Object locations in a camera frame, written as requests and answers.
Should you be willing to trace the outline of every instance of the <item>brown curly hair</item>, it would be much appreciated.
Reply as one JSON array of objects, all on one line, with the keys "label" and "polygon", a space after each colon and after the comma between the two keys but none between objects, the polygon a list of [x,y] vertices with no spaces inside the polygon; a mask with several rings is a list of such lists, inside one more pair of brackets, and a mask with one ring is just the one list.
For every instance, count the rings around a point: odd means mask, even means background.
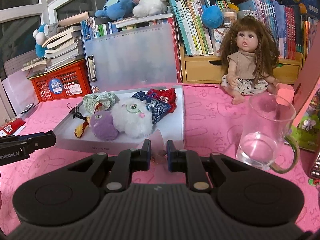
[{"label": "brown curly hair", "polygon": [[221,42],[221,64],[225,73],[228,73],[229,61],[227,56],[238,51],[236,38],[238,32],[252,31],[258,37],[258,47],[254,53],[256,68],[253,72],[254,84],[258,83],[259,77],[273,76],[273,69],[278,65],[279,51],[276,41],[269,28],[252,16],[238,19],[231,27],[225,29]]}]

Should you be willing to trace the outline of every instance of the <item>doll foot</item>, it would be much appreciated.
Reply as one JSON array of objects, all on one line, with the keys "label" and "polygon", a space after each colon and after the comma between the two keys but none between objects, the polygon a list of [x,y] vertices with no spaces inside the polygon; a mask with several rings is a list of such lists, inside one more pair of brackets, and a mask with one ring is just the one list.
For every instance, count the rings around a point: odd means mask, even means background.
[{"label": "doll foot", "polygon": [[236,96],[232,100],[233,105],[239,105],[245,101],[244,97],[242,95]]}]

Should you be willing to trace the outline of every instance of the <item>sticker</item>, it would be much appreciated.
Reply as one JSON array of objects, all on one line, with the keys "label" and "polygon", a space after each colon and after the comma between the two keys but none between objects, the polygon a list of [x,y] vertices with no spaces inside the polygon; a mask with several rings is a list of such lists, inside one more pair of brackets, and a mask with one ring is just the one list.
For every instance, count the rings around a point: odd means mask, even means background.
[{"label": "sticker", "polygon": [[161,97],[159,98],[159,101],[168,103],[169,98],[166,98],[166,97],[161,96]]},{"label": "sticker", "polygon": [[8,126],[6,126],[4,128],[4,130],[7,132],[7,133],[11,133],[13,131],[13,129],[11,128],[11,125],[9,124]]},{"label": "sticker", "polygon": [[55,95],[59,95],[63,92],[63,84],[61,83],[61,80],[58,78],[50,80],[48,85],[50,91]]},{"label": "sticker", "polygon": [[0,130],[0,137],[4,137],[4,136],[7,136],[7,134],[5,133],[4,130]]},{"label": "sticker", "polygon": [[70,85],[69,90],[70,90],[71,95],[82,94],[80,84]]},{"label": "sticker", "polygon": [[100,91],[100,88],[98,87],[92,87],[92,92],[93,93],[98,93]]}]

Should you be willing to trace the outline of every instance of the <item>red knitted fabric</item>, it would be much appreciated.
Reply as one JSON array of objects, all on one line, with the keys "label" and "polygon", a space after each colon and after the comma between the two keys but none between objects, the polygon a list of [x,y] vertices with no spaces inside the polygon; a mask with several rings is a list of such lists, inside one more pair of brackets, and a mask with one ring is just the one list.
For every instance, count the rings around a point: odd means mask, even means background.
[{"label": "red knitted fabric", "polygon": [[152,98],[158,99],[159,101],[168,103],[171,106],[168,113],[173,113],[174,110],[177,108],[177,105],[175,103],[177,99],[177,95],[175,93],[174,88],[170,88],[168,90],[150,89],[147,92],[147,97],[152,97]]}]

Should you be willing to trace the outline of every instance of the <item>blue patterned fabric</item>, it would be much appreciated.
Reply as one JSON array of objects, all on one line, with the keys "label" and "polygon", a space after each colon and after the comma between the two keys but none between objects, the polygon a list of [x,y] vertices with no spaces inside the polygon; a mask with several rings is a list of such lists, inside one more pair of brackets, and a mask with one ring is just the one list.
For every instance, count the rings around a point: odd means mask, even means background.
[{"label": "blue patterned fabric", "polygon": [[135,94],[132,96],[132,98],[137,98],[137,99],[139,99],[139,100],[141,100],[141,101],[144,101],[144,100],[146,100],[146,93],[143,92],[143,91],[139,91],[139,92],[135,93]]},{"label": "blue patterned fabric", "polygon": [[152,123],[159,122],[170,110],[171,106],[165,102],[161,102],[158,99],[147,98],[147,109],[152,113]]}]

